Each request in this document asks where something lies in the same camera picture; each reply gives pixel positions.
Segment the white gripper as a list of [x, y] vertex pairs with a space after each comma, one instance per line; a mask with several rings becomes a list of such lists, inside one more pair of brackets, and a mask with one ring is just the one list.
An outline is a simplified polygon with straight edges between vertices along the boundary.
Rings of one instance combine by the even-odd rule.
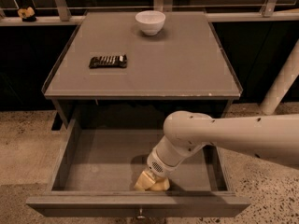
[[134, 189], [135, 190], [147, 190], [151, 188], [155, 183], [155, 176], [159, 177], [169, 177], [172, 172], [174, 172], [177, 167], [169, 166], [165, 164], [158, 156], [155, 149], [151, 151], [147, 158], [148, 170], [144, 170], [139, 178], [137, 179]]

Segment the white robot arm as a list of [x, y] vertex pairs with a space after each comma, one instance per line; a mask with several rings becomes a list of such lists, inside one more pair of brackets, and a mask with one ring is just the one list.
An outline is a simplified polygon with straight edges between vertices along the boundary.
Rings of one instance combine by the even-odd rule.
[[299, 75], [299, 41], [266, 94], [260, 117], [213, 119], [202, 113], [178, 111], [164, 121], [164, 136], [147, 158], [136, 190], [169, 189], [168, 177], [184, 160], [207, 145], [296, 168], [299, 165], [299, 115], [276, 115]]

